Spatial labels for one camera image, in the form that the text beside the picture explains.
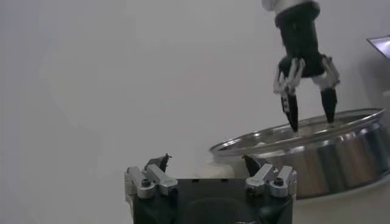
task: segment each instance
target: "bolt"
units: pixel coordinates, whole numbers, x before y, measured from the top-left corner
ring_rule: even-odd
[[[274,184],[276,185],[276,186],[283,186],[284,185],[284,181],[283,181],[283,179],[282,178],[280,178],[280,177],[278,177],[278,178],[276,178],[276,180],[274,181]]]
[[[142,187],[149,187],[152,184],[152,182],[149,179],[142,179],[141,186]]]
[[[255,189],[253,189],[253,188],[251,188],[251,187],[247,188],[247,189],[246,189],[246,194],[247,194],[248,196],[250,196],[250,197],[254,197],[255,194],[256,194]]]

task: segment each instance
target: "metal clamp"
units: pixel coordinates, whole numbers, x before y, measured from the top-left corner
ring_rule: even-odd
[[[252,191],[255,195],[260,195],[264,192],[265,184],[274,179],[274,166],[264,164],[260,170],[253,176],[245,180],[246,191]]]
[[[269,184],[270,193],[277,198],[293,197],[297,190],[297,172],[291,166],[283,166],[277,178]]]
[[[146,167],[145,175],[159,186],[161,194],[165,196],[168,196],[174,189],[177,189],[177,180],[169,177],[155,164]]]
[[[124,181],[127,202],[134,195],[137,195],[139,198],[153,197],[155,184],[147,179],[138,167],[128,168],[124,173]]]

